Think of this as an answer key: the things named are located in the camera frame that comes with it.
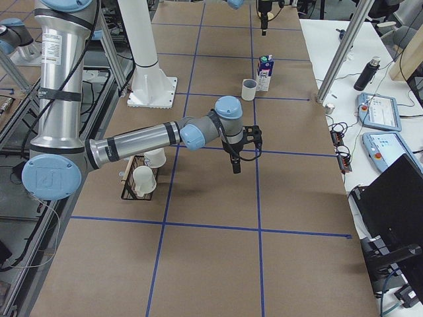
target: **box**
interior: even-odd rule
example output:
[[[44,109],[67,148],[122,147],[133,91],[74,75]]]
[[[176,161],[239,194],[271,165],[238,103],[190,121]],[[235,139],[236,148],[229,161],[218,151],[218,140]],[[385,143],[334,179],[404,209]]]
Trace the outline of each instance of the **box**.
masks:
[[[272,78],[273,59],[271,55],[260,56],[258,59],[256,82],[257,91],[268,91]]]

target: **blue joint cap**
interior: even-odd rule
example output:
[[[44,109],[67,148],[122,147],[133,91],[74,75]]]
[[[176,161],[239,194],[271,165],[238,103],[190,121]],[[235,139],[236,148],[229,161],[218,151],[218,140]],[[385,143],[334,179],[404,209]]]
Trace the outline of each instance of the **blue joint cap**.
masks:
[[[235,10],[239,9],[243,3],[244,0],[227,0],[227,4]]]
[[[4,26],[24,26],[25,24],[18,18],[5,18],[0,21],[0,24]]]
[[[187,124],[180,131],[179,135],[184,141],[188,150],[195,151],[206,145],[206,139],[200,129],[194,124]]]
[[[85,9],[93,0],[41,0],[41,2],[53,10],[73,13]]]
[[[13,53],[13,51],[15,50],[15,48],[12,45],[10,45],[9,43],[0,40],[0,50],[4,54],[9,55],[9,54],[12,54]]]
[[[94,41],[98,41],[98,40],[101,40],[102,36],[103,36],[103,30],[97,30],[97,31],[94,31],[92,39]]]
[[[236,120],[243,116],[243,108],[239,100],[233,96],[224,96],[217,99],[214,110],[219,117],[228,120]]]
[[[81,185],[78,166],[61,155],[41,154],[30,159],[22,171],[26,190],[39,199],[59,200],[73,194]]]

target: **white table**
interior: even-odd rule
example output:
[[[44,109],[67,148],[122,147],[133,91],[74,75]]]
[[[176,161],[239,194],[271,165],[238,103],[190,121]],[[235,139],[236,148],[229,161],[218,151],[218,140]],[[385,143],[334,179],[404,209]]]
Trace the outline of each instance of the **white table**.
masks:
[[[301,20],[301,26],[303,28],[310,60],[313,63],[315,78],[323,80],[340,43],[339,33],[336,29],[346,30],[348,22]],[[366,63],[368,63],[373,56],[379,56],[381,58],[381,68],[392,61],[391,56],[376,31],[373,29],[372,25],[367,22],[363,24],[362,29],[354,41],[354,47],[352,48],[348,59],[343,63],[337,78],[343,77],[347,74],[361,73]],[[423,114],[423,109],[419,105],[413,93],[410,92],[409,94],[412,101],[407,96],[410,90],[408,85],[405,82],[392,81],[389,74],[385,76],[386,70],[390,69],[392,65],[393,63],[388,68],[378,71],[373,82],[366,86],[364,92],[372,94],[375,93],[377,86],[383,79],[379,89],[377,89],[378,94],[395,97],[398,104],[411,105],[412,102],[415,103],[415,106],[412,108],[399,106],[400,115],[413,116]],[[348,76],[345,79],[336,80],[323,103],[326,104],[330,102],[335,105],[336,108],[330,115],[335,123],[346,122],[348,125],[351,125],[357,120],[356,99],[357,95],[361,92],[354,90],[353,86],[358,76],[359,75]],[[401,124],[403,127],[401,135],[408,146],[412,149],[412,151],[420,150],[423,147],[423,118],[401,120]],[[345,179],[345,189],[347,192],[359,184],[369,185],[380,175],[380,172],[376,169],[368,157],[362,143],[361,135],[365,132],[372,131],[376,130],[362,127],[361,122],[359,122],[359,124],[356,124],[354,127],[348,128],[344,137],[344,143],[351,151],[353,151],[354,143],[356,144],[352,158],[353,172],[347,173]],[[417,154],[417,159],[420,162],[423,162],[423,156],[421,154]],[[360,238],[368,236],[368,232],[364,227],[361,215],[352,199],[350,199],[350,207]],[[384,310],[391,307],[397,301],[393,294],[394,291],[395,290],[392,290],[385,295],[383,300]],[[417,304],[413,308],[409,309],[400,307],[388,316],[421,317],[423,316],[423,305]]]

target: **computer monitor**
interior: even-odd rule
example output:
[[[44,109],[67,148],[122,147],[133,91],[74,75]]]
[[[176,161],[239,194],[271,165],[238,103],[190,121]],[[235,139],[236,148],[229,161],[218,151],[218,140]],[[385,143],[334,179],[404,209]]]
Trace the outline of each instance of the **computer monitor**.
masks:
[[[423,248],[423,174],[408,155],[360,193],[358,207],[370,235],[381,236],[390,252],[410,244]],[[397,264],[423,302],[423,255]]]

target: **black bottle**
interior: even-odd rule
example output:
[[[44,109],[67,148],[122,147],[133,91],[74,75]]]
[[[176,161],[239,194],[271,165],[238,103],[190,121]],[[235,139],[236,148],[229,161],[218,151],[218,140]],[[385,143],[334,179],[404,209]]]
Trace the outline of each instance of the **black bottle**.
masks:
[[[356,83],[354,84],[354,89],[358,91],[363,91],[367,84],[371,81],[373,76],[379,70],[380,57],[373,57],[369,63],[364,67],[362,74],[358,77]]]

